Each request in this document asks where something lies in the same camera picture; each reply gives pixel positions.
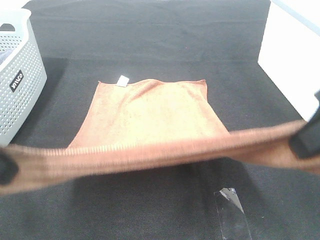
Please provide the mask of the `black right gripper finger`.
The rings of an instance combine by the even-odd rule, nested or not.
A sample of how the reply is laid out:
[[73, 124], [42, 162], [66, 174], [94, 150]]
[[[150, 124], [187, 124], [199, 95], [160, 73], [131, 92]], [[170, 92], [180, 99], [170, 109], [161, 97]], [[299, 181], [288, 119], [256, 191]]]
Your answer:
[[306, 125], [289, 139], [289, 147], [299, 159], [320, 154], [320, 107]]

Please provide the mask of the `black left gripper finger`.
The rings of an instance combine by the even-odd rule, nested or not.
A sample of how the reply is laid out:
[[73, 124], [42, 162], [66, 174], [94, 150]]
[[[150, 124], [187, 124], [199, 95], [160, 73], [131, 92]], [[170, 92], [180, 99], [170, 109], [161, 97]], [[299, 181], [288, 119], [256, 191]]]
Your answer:
[[0, 149], [0, 185], [10, 184], [19, 172], [19, 166], [5, 151]]

